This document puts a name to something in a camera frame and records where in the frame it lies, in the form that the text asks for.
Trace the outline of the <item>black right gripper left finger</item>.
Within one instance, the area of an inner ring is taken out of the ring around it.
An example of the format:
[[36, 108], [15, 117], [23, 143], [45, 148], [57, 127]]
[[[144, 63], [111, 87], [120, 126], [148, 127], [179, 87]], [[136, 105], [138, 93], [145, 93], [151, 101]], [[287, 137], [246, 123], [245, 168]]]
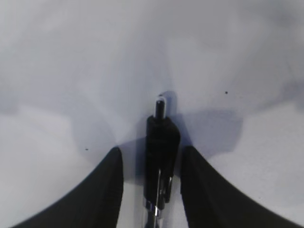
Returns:
[[16, 225], [18, 228], [115, 228], [124, 191], [123, 158], [112, 148], [63, 198]]

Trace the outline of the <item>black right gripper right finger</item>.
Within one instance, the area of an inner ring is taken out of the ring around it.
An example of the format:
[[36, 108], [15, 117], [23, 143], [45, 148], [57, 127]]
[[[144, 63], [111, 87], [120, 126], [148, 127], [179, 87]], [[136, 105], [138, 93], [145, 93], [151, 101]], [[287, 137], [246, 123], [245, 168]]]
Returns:
[[298, 228], [223, 178], [193, 146], [182, 152], [181, 196], [190, 228]]

